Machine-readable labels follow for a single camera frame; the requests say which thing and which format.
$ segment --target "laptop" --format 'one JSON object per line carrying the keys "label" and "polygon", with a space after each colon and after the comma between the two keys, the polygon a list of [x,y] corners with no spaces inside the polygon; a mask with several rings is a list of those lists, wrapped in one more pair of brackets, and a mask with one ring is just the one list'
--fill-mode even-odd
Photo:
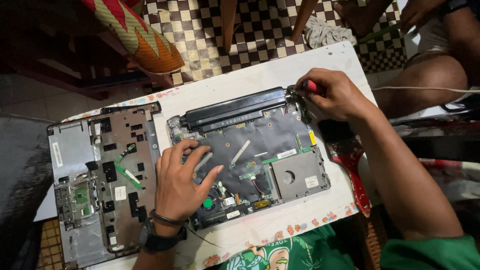
{"label": "laptop", "polygon": [[194,169],[195,183],[215,166],[225,166],[190,218],[194,229],[330,188],[305,103],[292,88],[272,88],[167,121],[172,144],[194,139],[211,147]]}
{"label": "laptop", "polygon": [[66,269],[140,250],[155,207],[158,102],[103,108],[47,128]]}

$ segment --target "gray rag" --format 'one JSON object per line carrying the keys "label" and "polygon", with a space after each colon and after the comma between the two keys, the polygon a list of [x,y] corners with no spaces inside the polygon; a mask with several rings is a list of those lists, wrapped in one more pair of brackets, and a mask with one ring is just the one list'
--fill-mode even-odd
{"label": "gray rag", "polygon": [[312,49],[325,45],[348,40],[352,45],[357,44],[357,39],[352,35],[352,30],[341,26],[330,26],[317,17],[310,16],[305,25],[305,37]]}

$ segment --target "green t-shirt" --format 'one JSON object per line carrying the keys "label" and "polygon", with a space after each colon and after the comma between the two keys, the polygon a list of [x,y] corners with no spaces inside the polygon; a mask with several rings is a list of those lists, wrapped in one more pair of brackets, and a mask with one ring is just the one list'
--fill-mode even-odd
{"label": "green t-shirt", "polygon": [[[347,254],[338,247],[330,225],[254,246],[232,256],[220,270],[354,270]],[[480,270],[480,255],[469,235],[422,241],[389,240],[382,250],[380,266],[384,270],[443,269]]]}

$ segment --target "red screwdriver handle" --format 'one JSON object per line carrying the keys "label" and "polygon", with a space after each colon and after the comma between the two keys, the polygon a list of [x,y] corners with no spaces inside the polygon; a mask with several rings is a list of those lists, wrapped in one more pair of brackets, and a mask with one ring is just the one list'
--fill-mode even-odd
{"label": "red screwdriver handle", "polygon": [[314,83],[311,80],[305,80],[301,83],[301,90],[305,90],[310,93],[314,93],[317,95],[320,95],[322,97],[325,97],[325,94],[327,93],[327,89],[323,86],[320,86],[316,83]]}

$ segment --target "hand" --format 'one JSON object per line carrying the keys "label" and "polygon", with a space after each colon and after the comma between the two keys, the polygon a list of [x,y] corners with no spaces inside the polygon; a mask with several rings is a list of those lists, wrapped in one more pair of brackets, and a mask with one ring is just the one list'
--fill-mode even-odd
{"label": "hand", "polygon": [[440,7],[446,0],[408,0],[400,14],[401,31],[406,34],[413,27],[419,29],[428,19],[435,8]]}
{"label": "hand", "polygon": [[[205,201],[208,191],[223,165],[214,167],[200,185],[193,182],[193,170],[209,146],[198,146],[198,142],[186,139],[163,151],[156,161],[157,189],[156,213],[176,221],[187,220]],[[183,155],[189,155],[184,164]]]}
{"label": "hand", "polygon": [[371,111],[379,112],[379,109],[341,71],[331,71],[323,68],[310,69],[297,81],[295,88],[298,89],[300,83],[306,79],[327,88],[326,98],[303,91],[300,91],[299,94],[337,121],[361,119]]}

